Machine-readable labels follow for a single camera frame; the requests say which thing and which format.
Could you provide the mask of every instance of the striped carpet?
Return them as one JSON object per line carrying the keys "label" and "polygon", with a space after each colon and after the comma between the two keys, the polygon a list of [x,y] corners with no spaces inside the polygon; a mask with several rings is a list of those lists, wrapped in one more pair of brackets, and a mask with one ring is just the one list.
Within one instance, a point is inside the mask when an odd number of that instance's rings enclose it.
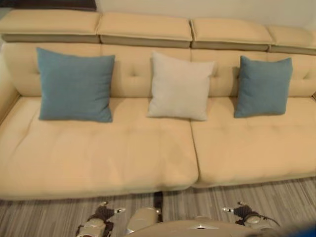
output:
{"label": "striped carpet", "polygon": [[[153,206],[153,194],[89,199],[45,201],[0,201],[0,237],[72,237],[77,226],[94,213],[104,200],[109,207],[125,207],[117,214],[112,237],[122,237],[132,214],[141,207]],[[187,189],[164,193],[164,221],[204,215],[233,223],[233,215],[221,211],[244,201],[259,213],[281,225],[316,220],[316,177],[265,184]]]}

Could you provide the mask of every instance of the white pillow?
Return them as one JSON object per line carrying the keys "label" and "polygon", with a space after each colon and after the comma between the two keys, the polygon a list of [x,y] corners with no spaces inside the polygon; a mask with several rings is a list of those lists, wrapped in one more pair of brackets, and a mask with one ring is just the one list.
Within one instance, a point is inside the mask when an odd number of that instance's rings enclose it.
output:
{"label": "white pillow", "polygon": [[153,52],[153,99],[149,117],[207,120],[206,105],[214,62],[189,62]]}

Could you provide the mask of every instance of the dark picture frame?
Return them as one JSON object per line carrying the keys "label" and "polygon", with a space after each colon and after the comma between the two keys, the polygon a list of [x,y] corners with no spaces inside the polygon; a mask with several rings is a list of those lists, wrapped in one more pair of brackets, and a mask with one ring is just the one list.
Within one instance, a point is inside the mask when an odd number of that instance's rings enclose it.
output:
{"label": "dark picture frame", "polygon": [[0,0],[3,7],[17,9],[74,9],[96,11],[94,0]]}

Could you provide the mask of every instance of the white wall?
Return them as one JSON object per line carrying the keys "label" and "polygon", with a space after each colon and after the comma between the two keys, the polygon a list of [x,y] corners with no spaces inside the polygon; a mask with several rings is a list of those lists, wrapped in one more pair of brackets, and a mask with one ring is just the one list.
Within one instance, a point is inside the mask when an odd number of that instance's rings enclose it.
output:
{"label": "white wall", "polygon": [[230,17],[316,30],[316,0],[96,0],[99,11]]}

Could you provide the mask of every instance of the sofa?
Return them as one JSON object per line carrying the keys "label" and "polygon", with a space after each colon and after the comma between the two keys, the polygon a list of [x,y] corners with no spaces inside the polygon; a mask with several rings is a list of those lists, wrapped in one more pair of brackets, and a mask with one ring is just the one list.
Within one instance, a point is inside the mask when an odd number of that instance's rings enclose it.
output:
{"label": "sofa", "polygon": [[[0,20],[0,198],[58,199],[316,174],[316,32],[226,18],[13,10]],[[115,55],[112,123],[39,120],[36,48]],[[215,61],[207,121],[149,118],[153,51]],[[240,56],[292,58],[287,111],[234,118]]]}

